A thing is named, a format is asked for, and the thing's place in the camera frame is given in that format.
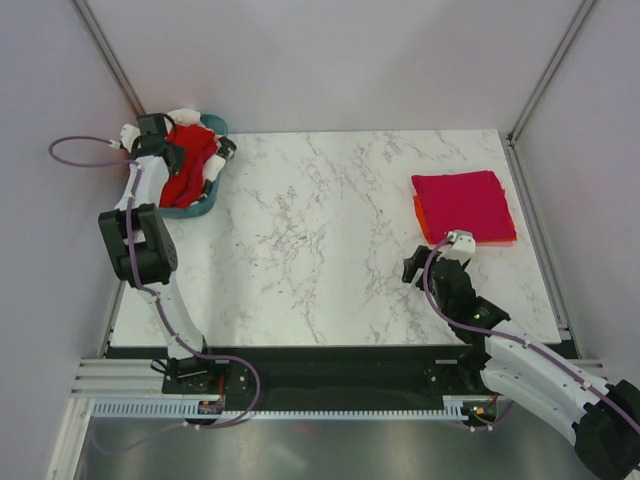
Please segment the folded magenta t shirt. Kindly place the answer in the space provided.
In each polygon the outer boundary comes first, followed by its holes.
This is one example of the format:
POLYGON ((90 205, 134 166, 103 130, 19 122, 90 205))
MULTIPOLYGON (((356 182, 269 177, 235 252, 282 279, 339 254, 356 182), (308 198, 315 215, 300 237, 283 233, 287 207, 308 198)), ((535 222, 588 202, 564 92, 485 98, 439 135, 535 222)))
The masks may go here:
POLYGON ((505 190, 492 171, 414 175, 411 183, 438 242, 454 230, 470 232, 476 242, 517 235, 505 190))

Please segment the red t shirt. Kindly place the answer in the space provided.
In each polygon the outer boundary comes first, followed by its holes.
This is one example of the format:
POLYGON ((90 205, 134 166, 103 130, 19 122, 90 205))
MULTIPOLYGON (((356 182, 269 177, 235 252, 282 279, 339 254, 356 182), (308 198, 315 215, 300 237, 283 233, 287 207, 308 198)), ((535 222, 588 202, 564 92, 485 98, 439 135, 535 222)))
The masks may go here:
POLYGON ((161 208, 185 209, 199 199, 203 185, 203 170, 217 153, 216 134, 199 125, 178 126, 174 144, 181 147, 185 159, 180 172, 171 175, 161 193, 161 208))

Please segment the white and black garment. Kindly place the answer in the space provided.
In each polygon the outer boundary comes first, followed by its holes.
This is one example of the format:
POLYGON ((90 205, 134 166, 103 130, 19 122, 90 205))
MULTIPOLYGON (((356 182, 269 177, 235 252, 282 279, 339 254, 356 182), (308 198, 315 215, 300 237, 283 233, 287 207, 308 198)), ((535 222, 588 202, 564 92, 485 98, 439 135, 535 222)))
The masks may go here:
POLYGON ((220 172, 234 158, 237 150, 236 144, 226 136, 219 137, 216 145, 216 153, 211 155, 203 166, 203 188, 201 193, 205 196, 211 195, 220 172))

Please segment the teal plastic laundry basket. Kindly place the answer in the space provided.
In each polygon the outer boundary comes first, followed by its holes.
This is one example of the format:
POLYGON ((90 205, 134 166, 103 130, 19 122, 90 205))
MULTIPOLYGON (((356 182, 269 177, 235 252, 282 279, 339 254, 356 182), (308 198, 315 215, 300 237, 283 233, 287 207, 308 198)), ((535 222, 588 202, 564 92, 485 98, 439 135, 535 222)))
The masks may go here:
MULTIPOLYGON (((226 123, 222 121, 219 117, 215 115, 202 114, 202 120, 207 127, 211 127, 214 129, 213 132, 216 134, 217 140, 219 137, 223 137, 223 136, 228 137, 226 123)), ((169 126, 171 127, 171 130, 168 135, 168 139, 171 141, 171 143, 174 144, 173 136, 177 133, 177 127, 179 125, 177 125, 173 121, 173 125, 169 125, 169 126)), ((216 198, 217 191, 219 188, 219 183, 220 183, 221 172, 219 174, 217 181, 214 184, 214 187, 210 196, 205 196, 201 193, 199 199, 193 202, 189 207, 185 209, 161 208, 159 206, 162 215, 166 218, 184 219, 184 218, 195 218, 208 213, 213 208, 215 203, 215 198, 216 198)))

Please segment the aluminium front rail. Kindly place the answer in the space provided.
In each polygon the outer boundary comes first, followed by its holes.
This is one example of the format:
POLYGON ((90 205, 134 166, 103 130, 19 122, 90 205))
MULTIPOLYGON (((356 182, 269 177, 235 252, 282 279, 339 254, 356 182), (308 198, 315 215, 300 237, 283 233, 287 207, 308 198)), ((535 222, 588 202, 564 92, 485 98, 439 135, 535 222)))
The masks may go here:
POLYGON ((155 398, 164 376, 149 359, 81 360, 71 387, 72 398, 155 398))

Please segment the aluminium frame post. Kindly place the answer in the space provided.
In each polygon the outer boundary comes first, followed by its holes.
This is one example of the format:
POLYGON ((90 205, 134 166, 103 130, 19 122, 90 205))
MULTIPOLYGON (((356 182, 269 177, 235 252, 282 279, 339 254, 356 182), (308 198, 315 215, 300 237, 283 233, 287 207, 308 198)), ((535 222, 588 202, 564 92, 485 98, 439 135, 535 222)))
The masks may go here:
POLYGON ((552 51, 550 58, 546 62, 541 75, 527 97, 520 113, 516 117, 513 126, 505 135, 507 144, 511 148, 515 147, 518 139, 523 134, 535 109, 551 87, 555 77, 564 65, 565 60, 569 57, 571 50, 582 33, 582 30, 585 28, 598 5, 598 0, 581 0, 578 3, 576 10, 572 14, 559 41, 552 51))
POLYGON ((100 24, 97 15, 92 9, 90 2, 87 0, 70 0, 69 4, 89 35, 92 44, 133 115, 135 117, 144 115, 146 110, 100 24))

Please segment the left aluminium frame post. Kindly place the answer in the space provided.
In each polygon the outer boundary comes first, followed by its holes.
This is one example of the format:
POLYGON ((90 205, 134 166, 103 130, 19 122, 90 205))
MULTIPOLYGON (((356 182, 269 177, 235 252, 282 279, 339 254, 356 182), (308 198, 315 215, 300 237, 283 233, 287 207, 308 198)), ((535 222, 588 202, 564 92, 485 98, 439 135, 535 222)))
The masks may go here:
POLYGON ((146 110, 100 24, 97 15, 92 9, 90 2, 87 0, 70 0, 69 4, 89 35, 92 44, 133 115, 135 117, 144 115, 146 110))

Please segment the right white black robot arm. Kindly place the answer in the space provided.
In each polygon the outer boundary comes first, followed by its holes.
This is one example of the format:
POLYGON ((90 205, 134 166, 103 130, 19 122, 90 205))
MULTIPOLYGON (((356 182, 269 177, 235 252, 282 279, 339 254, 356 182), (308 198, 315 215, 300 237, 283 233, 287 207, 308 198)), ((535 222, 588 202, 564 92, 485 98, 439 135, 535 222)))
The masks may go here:
POLYGON ((553 427, 599 479, 639 468, 639 389, 611 383, 535 340, 508 313, 478 295, 456 246, 419 246, 403 261, 403 282, 424 292, 434 312, 471 349, 458 368, 467 392, 505 395, 553 427))

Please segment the right aluminium frame post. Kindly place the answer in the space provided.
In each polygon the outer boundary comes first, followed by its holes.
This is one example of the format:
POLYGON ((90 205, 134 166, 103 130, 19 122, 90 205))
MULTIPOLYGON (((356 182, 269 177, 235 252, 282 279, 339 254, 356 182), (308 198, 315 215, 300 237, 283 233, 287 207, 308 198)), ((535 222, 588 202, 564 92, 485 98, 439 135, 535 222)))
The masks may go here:
POLYGON ((598 0, 581 0, 578 3, 576 10, 572 14, 559 41, 552 51, 550 58, 546 62, 541 75, 527 97, 520 113, 516 117, 513 126, 505 135, 507 144, 511 148, 515 147, 518 139, 523 134, 535 109, 551 87, 555 77, 564 65, 565 60, 569 57, 571 50, 582 33, 582 30, 585 28, 598 5, 598 0))

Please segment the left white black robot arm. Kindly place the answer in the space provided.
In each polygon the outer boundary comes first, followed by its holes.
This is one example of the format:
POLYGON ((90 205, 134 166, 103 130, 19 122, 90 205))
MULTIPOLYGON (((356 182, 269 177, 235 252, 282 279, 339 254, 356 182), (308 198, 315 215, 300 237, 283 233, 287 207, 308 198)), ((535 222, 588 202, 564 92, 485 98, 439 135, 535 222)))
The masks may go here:
POLYGON ((202 358, 207 347, 177 284, 178 253, 158 208, 169 177, 180 172, 184 150, 174 143, 177 125, 164 113, 137 119, 139 134, 126 148, 129 177, 114 209, 98 217, 117 278, 149 306, 167 344, 167 358, 151 368, 162 374, 165 394, 217 395, 220 371, 202 358))

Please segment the white shirt in basket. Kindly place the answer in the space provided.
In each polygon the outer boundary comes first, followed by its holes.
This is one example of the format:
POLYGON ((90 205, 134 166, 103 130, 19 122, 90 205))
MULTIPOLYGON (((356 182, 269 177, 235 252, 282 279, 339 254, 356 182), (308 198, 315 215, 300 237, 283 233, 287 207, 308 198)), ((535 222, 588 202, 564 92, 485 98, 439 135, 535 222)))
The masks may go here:
POLYGON ((179 108, 171 110, 167 115, 179 126, 199 126, 210 131, 214 131, 213 128, 207 127, 202 120, 202 114, 191 108, 179 108))

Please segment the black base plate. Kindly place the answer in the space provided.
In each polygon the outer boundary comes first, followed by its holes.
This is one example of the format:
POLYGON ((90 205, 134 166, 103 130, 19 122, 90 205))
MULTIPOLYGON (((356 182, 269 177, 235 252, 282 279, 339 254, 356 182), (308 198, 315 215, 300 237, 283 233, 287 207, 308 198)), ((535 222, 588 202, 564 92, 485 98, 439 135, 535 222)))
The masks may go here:
POLYGON ((229 409, 256 412, 439 409, 446 396, 491 395, 469 346, 217 348, 229 409))

